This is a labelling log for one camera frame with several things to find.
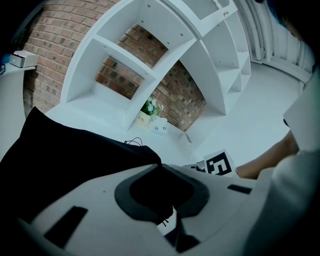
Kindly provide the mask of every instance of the small potted plant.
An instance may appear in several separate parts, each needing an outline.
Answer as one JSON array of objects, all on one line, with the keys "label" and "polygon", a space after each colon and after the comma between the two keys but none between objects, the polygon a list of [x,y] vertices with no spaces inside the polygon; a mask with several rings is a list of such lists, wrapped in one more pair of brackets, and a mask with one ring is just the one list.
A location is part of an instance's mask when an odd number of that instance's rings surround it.
[{"label": "small potted plant", "polygon": [[151,116],[158,116],[158,110],[162,111],[164,106],[157,106],[157,100],[149,97],[141,108],[135,121],[141,125],[146,126],[149,123]]}]

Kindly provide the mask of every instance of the person's arm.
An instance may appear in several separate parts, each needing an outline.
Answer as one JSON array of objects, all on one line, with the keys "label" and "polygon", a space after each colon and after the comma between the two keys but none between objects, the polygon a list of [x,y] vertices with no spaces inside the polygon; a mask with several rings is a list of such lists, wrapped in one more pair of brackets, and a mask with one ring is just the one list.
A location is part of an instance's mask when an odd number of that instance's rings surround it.
[{"label": "person's arm", "polygon": [[257,179],[260,172],[266,168],[275,167],[282,159],[295,155],[299,151],[291,131],[268,151],[256,159],[237,168],[239,177]]}]

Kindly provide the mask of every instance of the white device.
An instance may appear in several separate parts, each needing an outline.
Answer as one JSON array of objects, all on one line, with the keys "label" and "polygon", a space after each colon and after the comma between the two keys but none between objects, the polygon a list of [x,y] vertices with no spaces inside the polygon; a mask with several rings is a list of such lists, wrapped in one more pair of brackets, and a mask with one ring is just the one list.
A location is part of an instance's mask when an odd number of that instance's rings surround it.
[{"label": "white device", "polygon": [[14,54],[10,56],[10,64],[18,68],[37,66],[38,61],[39,55],[26,50],[16,50]]}]

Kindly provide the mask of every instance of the white table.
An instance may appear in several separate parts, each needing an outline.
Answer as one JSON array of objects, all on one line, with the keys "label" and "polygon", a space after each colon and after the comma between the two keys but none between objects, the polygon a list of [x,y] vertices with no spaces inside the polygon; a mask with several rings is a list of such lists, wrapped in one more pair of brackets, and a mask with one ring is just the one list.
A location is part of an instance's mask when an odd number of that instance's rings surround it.
[{"label": "white table", "polygon": [[5,73],[0,75],[0,161],[19,138],[26,121],[24,111],[24,74],[35,66],[19,68],[5,64]]}]

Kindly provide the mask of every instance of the black cloth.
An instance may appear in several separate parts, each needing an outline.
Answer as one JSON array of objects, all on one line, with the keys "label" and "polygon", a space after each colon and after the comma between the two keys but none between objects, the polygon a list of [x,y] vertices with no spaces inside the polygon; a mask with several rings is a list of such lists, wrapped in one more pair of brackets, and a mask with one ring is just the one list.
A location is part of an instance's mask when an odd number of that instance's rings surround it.
[{"label": "black cloth", "polygon": [[64,126],[34,107],[0,162],[2,198],[7,210],[30,223],[88,180],[149,164],[161,159],[148,146]]}]

